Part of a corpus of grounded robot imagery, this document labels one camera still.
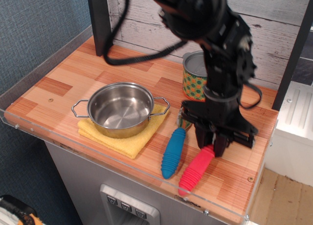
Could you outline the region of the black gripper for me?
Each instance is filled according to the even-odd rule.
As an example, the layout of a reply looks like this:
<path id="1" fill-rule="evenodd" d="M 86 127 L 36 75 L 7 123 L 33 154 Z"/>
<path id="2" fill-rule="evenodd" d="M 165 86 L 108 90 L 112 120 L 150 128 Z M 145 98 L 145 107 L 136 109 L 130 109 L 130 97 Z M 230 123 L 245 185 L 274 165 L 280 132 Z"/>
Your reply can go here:
<path id="1" fill-rule="evenodd" d="M 240 113 L 242 88 L 229 97 L 216 95 L 203 88 L 205 101 L 182 101 L 183 119 L 195 125 L 197 144 L 200 149 L 214 144 L 215 157 L 221 157 L 233 141 L 248 148 L 255 143 L 258 129 Z"/>

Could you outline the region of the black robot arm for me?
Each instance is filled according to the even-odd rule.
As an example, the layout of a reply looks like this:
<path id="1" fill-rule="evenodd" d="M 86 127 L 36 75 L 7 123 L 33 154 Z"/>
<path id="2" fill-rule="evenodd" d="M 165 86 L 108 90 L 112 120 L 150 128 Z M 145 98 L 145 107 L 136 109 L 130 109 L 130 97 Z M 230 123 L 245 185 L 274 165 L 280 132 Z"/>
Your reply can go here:
<path id="1" fill-rule="evenodd" d="M 182 103 L 182 117 L 194 124 L 198 146 L 212 144 L 217 157 L 233 141 L 252 147 L 258 130 L 239 110 L 243 87 L 256 69 L 248 25 L 230 9 L 227 0 L 154 1 L 174 35 L 198 43 L 203 50 L 205 100 Z"/>

